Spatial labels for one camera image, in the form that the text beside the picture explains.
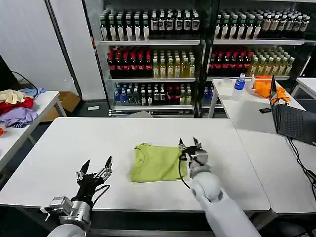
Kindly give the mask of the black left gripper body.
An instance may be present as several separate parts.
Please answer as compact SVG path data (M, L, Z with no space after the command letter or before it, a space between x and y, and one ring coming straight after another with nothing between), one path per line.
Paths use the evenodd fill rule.
M71 198L71 202L83 201L85 203L92 203L92 198L97 187L104 184L103 178L94 177L95 175L95 173L84 174L83 178L77 181L79 190L77 194Z

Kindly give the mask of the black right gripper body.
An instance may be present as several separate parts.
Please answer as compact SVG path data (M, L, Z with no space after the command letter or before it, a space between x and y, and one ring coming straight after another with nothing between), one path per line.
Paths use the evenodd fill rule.
M182 146L181 147L181 160L197 160L198 155L202 153L202 149L197 146Z

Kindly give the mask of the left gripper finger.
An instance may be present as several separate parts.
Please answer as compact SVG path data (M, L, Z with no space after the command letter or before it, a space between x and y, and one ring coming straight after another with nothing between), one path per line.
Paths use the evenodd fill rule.
M108 160L106 161L105 166L94 175L96 179L102 178L103 180L107 180L112 173L112 157L109 156Z
M86 163L84 163L79 170L79 172L76 172L76 181L86 181L88 179L88 168L89 168L90 160L88 160Z

